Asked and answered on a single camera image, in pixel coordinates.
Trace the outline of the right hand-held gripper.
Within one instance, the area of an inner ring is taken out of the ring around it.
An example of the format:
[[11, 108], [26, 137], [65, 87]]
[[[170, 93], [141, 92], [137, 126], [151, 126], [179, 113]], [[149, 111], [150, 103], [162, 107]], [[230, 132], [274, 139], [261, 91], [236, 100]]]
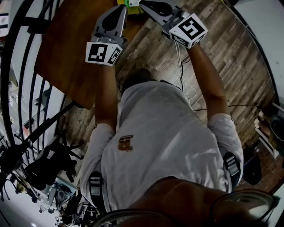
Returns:
[[196, 14], [189, 14], [173, 0], [141, 0], [140, 8], [162, 27], [162, 33], [186, 48], [200, 42], [208, 30]]

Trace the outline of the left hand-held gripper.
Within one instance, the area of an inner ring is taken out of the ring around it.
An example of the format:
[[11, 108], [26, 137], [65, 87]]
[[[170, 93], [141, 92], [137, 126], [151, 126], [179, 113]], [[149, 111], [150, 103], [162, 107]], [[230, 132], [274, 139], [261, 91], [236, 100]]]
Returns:
[[128, 10], [120, 4], [103, 13], [97, 20], [91, 41], [87, 43], [85, 62], [113, 66], [122, 52], [125, 42]]

